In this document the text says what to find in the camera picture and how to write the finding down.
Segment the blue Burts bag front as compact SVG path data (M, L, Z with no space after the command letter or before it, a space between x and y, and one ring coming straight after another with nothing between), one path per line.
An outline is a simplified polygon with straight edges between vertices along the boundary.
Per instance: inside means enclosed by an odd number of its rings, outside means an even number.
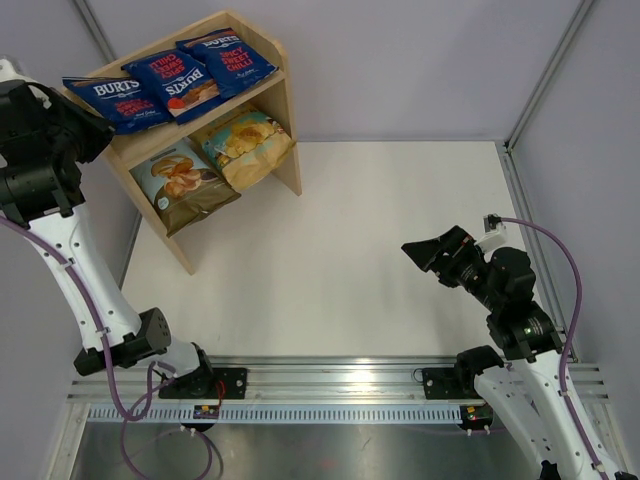
M173 120L154 94L131 77L64 77L62 83L112 122L117 135L139 133Z

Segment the blue burts bag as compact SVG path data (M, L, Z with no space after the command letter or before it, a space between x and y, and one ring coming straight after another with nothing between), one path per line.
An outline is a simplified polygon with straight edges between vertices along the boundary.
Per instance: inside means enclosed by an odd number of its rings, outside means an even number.
M230 27L179 40L176 46L205 65L225 100L249 90L278 70Z
M173 120L154 94L131 77L64 77L62 83L112 122L117 135L139 133Z

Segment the light blue cassava chips bag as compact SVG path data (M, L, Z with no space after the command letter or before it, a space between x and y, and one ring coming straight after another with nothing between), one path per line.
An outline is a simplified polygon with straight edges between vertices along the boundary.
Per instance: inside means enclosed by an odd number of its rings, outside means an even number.
M130 173L169 237L241 197L185 140L143 161Z

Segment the blue Burts bag upside-down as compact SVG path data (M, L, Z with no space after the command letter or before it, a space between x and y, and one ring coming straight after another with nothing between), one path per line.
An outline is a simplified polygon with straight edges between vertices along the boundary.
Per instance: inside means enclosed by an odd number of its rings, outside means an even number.
M121 69L152 92L178 125L195 120L224 103L206 67L178 49L138 58Z

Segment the tan kettle chips bag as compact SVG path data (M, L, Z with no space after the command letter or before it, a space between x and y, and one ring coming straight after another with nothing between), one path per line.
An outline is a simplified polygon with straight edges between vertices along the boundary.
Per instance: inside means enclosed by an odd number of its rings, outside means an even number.
M188 138L236 191L244 191L277 169L294 142L272 117L243 104Z

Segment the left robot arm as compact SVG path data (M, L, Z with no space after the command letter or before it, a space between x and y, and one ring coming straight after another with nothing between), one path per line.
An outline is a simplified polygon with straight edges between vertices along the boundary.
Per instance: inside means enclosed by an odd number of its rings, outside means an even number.
M159 309L136 312L96 247L79 167L113 136L111 122L49 87L2 82L1 220L39 252L63 292L82 340L79 375L113 380L117 367L148 364L166 371L161 398L211 397L219 383L204 350L175 339Z

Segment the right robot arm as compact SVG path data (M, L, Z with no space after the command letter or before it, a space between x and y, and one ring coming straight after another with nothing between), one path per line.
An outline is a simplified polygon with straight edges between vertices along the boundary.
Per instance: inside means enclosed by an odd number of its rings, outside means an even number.
M601 441L571 378L576 327L559 334L535 301L528 254L506 244L510 221L488 215L480 239L455 225L401 247L420 270L445 287L463 288L489 312L493 343L459 353L449 379L497 414L538 478L629 479Z

